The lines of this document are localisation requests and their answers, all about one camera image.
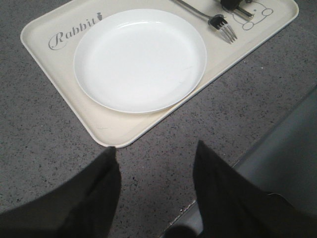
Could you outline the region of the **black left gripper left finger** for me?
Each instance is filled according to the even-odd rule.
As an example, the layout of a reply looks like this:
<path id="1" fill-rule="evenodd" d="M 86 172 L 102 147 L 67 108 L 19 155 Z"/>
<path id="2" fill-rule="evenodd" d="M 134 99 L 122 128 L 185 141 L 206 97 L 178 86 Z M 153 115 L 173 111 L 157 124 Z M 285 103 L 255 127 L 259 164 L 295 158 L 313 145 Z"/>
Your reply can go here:
<path id="1" fill-rule="evenodd" d="M 121 191 L 116 149 L 50 193 L 0 215 L 2 238 L 106 238 Z"/>

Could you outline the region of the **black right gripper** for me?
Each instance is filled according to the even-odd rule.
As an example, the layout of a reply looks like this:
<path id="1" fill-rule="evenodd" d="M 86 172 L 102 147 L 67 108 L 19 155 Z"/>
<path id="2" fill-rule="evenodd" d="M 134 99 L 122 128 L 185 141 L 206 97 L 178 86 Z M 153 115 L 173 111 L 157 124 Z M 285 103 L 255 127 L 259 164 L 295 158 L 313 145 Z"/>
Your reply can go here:
<path id="1" fill-rule="evenodd" d="M 226 10 L 242 9 L 240 7 L 242 0 L 218 0 L 218 2 Z"/>

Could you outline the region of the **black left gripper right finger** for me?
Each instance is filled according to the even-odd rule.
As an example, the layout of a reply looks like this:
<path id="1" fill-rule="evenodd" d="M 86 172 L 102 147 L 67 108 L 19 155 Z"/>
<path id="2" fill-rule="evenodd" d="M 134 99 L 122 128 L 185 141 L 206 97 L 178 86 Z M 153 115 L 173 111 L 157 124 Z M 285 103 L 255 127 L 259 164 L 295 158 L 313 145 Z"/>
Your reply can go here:
<path id="1" fill-rule="evenodd" d="M 315 238 L 317 219 L 270 195 L 198 142 L 194 187 L 205 238 Z"/>

